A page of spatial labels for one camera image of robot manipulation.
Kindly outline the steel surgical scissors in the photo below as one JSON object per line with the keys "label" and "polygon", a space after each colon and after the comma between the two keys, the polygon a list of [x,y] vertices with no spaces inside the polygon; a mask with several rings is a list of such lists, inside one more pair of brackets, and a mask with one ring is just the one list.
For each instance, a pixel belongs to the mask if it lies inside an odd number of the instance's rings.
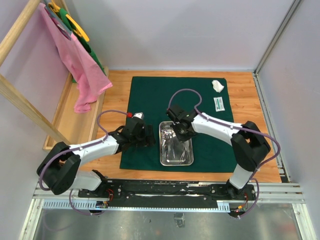
{"label": "steel surgical scissors", "polygon": [[175,132],[171,129],[163,129],[161,131],[162,137],[162,153],[164,154],[165,160],[168,161],[173,154],[173,140],[174,140]]}

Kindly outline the steel instrument tray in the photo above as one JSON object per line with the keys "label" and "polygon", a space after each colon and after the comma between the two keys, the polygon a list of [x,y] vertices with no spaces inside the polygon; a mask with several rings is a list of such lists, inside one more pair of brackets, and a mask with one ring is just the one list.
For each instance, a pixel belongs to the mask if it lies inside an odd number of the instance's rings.
{"label": "steel instrument tray", "polygon": [[185,142],[179,142],[178,138],[176,137],[176,134],[173,137],[173,154],[170,155],[169,160],[165,159],[165,156],[162,151],[161,131],[163,129],[172,129],[172,123],[172,121],[162,121],[159,124],[160,163],[165,167],[190,166],[194,162],[192,140],[189,139]]}

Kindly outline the dark green surgical cloth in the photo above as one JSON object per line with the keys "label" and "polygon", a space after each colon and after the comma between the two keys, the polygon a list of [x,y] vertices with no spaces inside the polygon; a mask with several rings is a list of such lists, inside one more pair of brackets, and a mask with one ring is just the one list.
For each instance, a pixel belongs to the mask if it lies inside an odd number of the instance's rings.
{"label": "dark green surgical cloth", "polygon": [[[143,77],[134,76],[131,82],[128,112],[144,114],[144,120],[152,125],[155,145],[130,147],[121,155],[119,167],[127,170],[231,173],[236,167],[232,147],[216,138],[199,134],[192,138],[194,162],[189,166],[163,166],[160,163],[159,124],[168,121],[168,105],[178,104],[191,111],[198,102],[198,109],[214,118],[233,122],[227,81],[218,81],[225,87],[218,93],[213,89],[211,78],[194,77]],[[216,112],[214,98],[222,97],[225,111]]]}

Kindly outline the blue suture packet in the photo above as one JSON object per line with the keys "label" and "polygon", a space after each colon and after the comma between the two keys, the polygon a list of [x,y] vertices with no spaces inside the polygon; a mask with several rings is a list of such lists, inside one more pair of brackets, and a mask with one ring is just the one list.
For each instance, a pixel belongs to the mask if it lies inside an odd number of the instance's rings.
{"label": "blue suture packet", "polygon": [[222,97],[214,97],[213,101],[214,101],[215,111],[216,112],[225,111],[224,102],[223,102],[223,98]]}

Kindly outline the white gauze roll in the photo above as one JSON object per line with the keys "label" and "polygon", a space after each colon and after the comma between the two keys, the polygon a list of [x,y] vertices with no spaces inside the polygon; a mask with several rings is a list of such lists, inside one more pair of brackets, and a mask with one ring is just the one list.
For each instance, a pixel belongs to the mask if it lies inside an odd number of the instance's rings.
{"label": "white gauze roll", "polygon": [[212,87],[217,93],[221,93],[223,89],[225,88],[218,80],[213,80]]}

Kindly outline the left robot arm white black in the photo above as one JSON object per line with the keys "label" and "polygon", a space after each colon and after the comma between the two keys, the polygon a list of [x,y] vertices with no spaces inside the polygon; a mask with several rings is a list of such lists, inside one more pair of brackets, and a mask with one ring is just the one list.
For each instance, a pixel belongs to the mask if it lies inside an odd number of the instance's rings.
{"label": "left robot arm white black", "polygon": [[79,189],[101,198],[109,192],[107,178],[98,170],[81,171],[80,167],[131,147],[152,147],[155,142],[153,126],[146,124],[141,114],[128,118],[125,125],[96,140],[73,145],[58,142],[36,170],[39,186],[54,195]]}

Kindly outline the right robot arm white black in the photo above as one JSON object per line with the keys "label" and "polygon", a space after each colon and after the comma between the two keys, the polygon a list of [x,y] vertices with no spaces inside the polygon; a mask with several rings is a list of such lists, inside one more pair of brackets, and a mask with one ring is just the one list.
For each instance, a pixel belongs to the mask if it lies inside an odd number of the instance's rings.
{"label": "right robot arm white black", "polygon": [[168,107],[166,115],[172,120],[171,127],[182,143],[204,134],[232,147],[236,167],[226,182],[225,192],[232,200],[240,199],[254,171],[271,151],[257,125],[252,121],[245,124],[228,122],[196,109],[187,112],[177,104]]}

